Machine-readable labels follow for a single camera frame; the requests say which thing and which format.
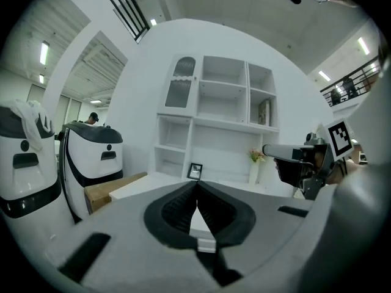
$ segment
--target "black railing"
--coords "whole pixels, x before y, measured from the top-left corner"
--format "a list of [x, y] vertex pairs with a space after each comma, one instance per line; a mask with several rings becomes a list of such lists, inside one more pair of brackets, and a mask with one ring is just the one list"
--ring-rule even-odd
[[148, 22], [141, 12], [136, 0], [110, 0], [114, 5], [114, 12], [129, 30], [137, 43], [149, 30]]
[[368, 93], [380, 71], [378, 57], [371, 59], [350, 74], [320, 90], [330, 106]]

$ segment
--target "person wearing black cap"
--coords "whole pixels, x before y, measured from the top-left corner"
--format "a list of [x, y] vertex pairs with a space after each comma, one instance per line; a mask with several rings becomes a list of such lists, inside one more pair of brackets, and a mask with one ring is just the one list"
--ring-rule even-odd
[[93, 124], [95, 124], [97, 121], [99, 121], [98, 114], [95, 113], [95, 112], [92, 112], [92, 113], [90, 114], [90, 116], [88, 117], [88, 120], [86, 120], [84, 123], [85, 123], [85, 124], [93, 125]]

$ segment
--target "curved wall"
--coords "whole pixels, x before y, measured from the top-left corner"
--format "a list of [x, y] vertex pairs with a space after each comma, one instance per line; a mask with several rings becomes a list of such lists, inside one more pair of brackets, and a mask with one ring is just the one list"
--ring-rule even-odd
[[[126, 175], [148, 170], [159, 97], [174, 54], [229, 57], [272, 70], [280, 133], [270, 141], [303, 144], [317, 124], [333, 120], [331, 108], [310, 79], [267, 44], [235, 29], [204, 21], [161, 23], [153, 26], [140, 42], [138, 61], [125, 66], [106, 120], [122, 134]], [[268, 165], [265, 171], [278, 177], [274, 164]]]

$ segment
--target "white cloth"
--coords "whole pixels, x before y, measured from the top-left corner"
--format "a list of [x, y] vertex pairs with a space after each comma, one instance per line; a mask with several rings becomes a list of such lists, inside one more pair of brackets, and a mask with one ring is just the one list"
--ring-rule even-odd
[[42, 127], [46, 132], [52, 130], [52, 122], [46, 110], [37, 101], [24, 102], [21, 100], [1, 102], [0, 106], [10, 109], [22, 119], [22, 127], [27, 141], [37, 151], [42, 149], [41, 136], [37, 128], [38, 119], [41, 118]]

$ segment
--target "black cap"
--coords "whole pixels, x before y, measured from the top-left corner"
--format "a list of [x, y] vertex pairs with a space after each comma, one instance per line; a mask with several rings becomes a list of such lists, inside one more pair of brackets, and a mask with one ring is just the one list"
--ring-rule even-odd
[[92, 112], [92, 113], [90, 114], [90, 117], [92, 117], [92, 119], [95, 120], [95, 121], [99, 121], [98, 114], [95, 113], [95, 112]]

